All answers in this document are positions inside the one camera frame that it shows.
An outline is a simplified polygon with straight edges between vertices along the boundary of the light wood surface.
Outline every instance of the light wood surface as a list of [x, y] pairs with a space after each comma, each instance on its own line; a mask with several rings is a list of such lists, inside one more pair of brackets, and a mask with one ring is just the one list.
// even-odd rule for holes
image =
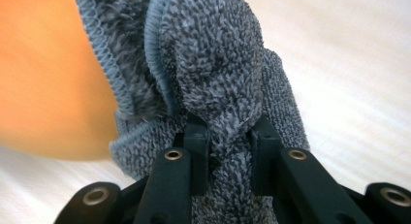
[[[411, 0], [246, 1], [266, 47], [283, 60], [312, 151], [332, 176], [359, 192], [375, 181], [411, 190]], [[74, 0], [0, 2], [1, 144], [105, 157], [114, 103]], [[132, 182], [110, 160], [66, 162], [1, 147], [0, 157], [6, 223], [51, 223], [83, 186]]]

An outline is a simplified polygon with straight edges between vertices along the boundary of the towel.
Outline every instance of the towel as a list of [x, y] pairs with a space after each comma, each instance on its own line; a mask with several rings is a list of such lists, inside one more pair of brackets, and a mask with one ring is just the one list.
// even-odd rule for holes
[[275, 223], [251, 192], [246, 132], [266, 115], [286, 147], [309, 149], [280, 58], [244, 0], [76, 0], [118, 108], [114, 162], [139, 180], [183, 133], [187, 113], [210, 137], [210, 181], [193, 223]]

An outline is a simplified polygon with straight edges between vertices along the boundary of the terry cloth fabric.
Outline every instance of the terry cloth fabric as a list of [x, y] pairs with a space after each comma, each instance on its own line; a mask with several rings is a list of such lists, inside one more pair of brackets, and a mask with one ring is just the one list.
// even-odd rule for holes
[[274, 223], [250, 190], [245, 133], [265, 114], [285, 146], [308, 149], [280, 58], [264, 49], [243, 0], [77, 0], [118, 103], [113, 160], [134, 179], [182, 133], [187, 112], [210, 131], [210, 184], [193, 223]]

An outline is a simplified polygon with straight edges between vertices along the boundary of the microfiber cloth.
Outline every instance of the microfiber cloth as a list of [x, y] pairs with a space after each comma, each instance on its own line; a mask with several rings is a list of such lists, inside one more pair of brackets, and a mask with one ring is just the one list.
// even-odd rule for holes
[[111, 155], [138, 180], [183, 133], [187, 113], [210, 137], [210, 182], [193, 223], [275, 223], [251, 192], [246, 132], [264, 114], [286, 147], [309, 149], [280, 58], [264, 49], [244, 0], [77, 0], [118, 103]]

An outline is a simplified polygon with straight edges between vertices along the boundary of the orange object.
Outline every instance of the orange object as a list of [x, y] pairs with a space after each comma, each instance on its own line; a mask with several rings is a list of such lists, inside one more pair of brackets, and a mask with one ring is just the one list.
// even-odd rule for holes
[[0, 0], [0, 145], [109, 157], [115, 101], [75, 0]]

